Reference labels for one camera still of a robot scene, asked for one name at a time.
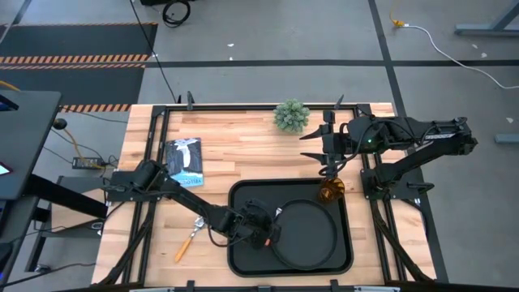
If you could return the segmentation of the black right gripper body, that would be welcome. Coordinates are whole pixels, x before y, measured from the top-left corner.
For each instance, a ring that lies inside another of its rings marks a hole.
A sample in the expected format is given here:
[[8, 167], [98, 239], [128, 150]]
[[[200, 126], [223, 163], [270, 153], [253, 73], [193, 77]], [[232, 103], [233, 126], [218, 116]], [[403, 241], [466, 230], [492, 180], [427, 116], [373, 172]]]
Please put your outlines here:
[[322, 175], [325, 178], [335, 178], [346, 164], [355, 158], [354, 146], [351, 137], [344, 132], [347, 123], [339, 126], [339, 131], [334, 131], [335, 113], [332, 110], [323, 112], [324, 134], [322, 136], [324, 168]]

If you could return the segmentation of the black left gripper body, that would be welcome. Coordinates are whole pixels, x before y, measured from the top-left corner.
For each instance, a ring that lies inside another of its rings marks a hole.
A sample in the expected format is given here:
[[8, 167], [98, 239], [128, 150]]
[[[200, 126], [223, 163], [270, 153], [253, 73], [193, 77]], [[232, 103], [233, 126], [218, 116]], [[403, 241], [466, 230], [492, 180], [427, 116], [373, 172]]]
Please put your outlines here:
[[245, 226], [251, 230], [251, 234], [247, 236], [251, 247], [256, 250], [267, 247], [273, 235], [270, 226], [275, 222], [274, 216], [258, 200], [248, 200], [242, 207], [242, 211], [246, 219]]

